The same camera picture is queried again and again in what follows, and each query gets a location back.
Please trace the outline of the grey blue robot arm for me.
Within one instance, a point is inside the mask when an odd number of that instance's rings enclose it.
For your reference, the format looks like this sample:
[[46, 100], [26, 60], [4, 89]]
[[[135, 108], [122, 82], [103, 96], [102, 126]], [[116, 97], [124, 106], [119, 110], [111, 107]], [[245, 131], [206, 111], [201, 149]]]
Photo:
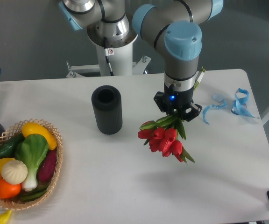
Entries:
[[164, 91], [155, 95], [159, 109], [191, 121], [201, 112], [193, 102], [200, 23], [219, 14], [221, 0], [175, 0], [164, 9], [140, 6], [126, 14], [123, 0], [62, 0], [59, 7], [74, 30], [86, 29], [96, 46], [102, 76], [133, 73], [133, 42], [141, 38], [164, 58]]

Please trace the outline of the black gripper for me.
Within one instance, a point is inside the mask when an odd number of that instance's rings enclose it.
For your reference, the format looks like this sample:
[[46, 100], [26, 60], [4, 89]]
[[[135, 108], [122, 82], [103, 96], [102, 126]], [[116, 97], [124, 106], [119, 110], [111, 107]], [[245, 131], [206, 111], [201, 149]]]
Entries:
[[158, 91], [154, 96], [154, 101], [159, 110], [168, 115], [172, 114], [172, 110], [181, 110], [180, 118], [185, 121], [195, 119], [202, 111], [202, 106], [192, 103], [193, 87], [186, 91], [173, 92], [164, 85], [164, 92]]

